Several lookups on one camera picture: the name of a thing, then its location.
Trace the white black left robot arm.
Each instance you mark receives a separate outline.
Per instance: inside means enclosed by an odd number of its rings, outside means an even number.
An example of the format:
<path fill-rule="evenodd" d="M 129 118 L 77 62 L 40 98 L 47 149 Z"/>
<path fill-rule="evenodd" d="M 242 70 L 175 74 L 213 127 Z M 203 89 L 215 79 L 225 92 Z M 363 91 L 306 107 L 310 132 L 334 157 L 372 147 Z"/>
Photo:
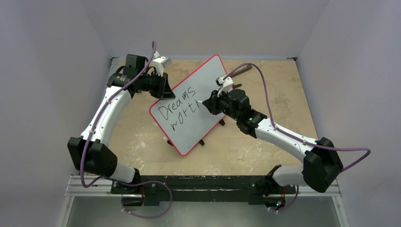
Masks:
<path fill-rule="evenodd" d="M 118 161 L 109 149 L 111 134 L 128 103 L 138 92 L 149 92 L 156 99 L 174 99 L 165 68 L 168 57 L 155 52 L 152 59 L 128 54 L 107 81 L 104 98 L 90 124 L 79 137 L 71 137 L 67 147 L 76 170 L 122 182 L 128 193 L 140 190 L 139 171 Z"/>

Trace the pink framed whiteboard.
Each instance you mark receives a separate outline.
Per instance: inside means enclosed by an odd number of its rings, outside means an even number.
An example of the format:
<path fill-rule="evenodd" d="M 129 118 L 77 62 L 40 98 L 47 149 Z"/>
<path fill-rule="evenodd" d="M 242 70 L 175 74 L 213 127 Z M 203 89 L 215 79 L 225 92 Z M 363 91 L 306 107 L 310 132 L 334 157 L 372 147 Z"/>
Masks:
<path fill-rule="evenodd" d="M 187 155 L 225 117 L 210 114 L 197 101 L 208 99 L 219 88 L 216 79 L 226 74 L 215 54 L 173 87 L 175 99 L 159 100 L 150 107 L 151 117 L 180 155 Z"/>

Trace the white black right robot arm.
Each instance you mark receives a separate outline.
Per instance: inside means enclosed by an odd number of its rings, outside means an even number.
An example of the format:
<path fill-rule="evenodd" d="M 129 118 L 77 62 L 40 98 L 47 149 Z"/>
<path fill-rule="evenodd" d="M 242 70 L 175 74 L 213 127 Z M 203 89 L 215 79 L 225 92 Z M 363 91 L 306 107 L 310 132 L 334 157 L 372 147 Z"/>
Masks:
<path fill-rule="evenodd" d="M 327 138 L 315 140 L 281 128 L 266 115 L 252 109 L 245 91 L 236 89 L 199 102 L 212 115 L 224 114 L 235 120 L 239 130 L 269 142 L 300 161 L 298 166 L 275 166 L 267 175 L 267 193 L 278 192 L 287 185 L 307 185 L 324 193 L 342 172 L 343 164 L 333 143 Z"/>

